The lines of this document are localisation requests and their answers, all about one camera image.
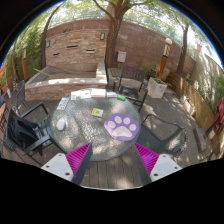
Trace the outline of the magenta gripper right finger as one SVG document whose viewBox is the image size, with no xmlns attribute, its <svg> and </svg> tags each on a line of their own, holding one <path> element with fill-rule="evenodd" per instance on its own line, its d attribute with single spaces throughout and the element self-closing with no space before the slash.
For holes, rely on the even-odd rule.
<svg viewBox="0 0 224 224">
<path fill-rule="evenodd" d="M 134 144 L 133 155 L 143 185 L 181 170 L 169 155 L 157 154 L 138 143 Z"/>
</svg>

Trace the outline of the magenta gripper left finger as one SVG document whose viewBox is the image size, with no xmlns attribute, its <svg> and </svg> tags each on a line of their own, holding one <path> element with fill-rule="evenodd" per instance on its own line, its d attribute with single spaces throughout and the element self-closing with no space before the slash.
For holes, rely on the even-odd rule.
<svg viewBox="0 0 224 224">
<path fill-rule="evenodd" d="M 80 185 L 92 156 L 92 144 L 87 143 L 67 154 L 58 153 L 42 169 Z"/>
</svg>

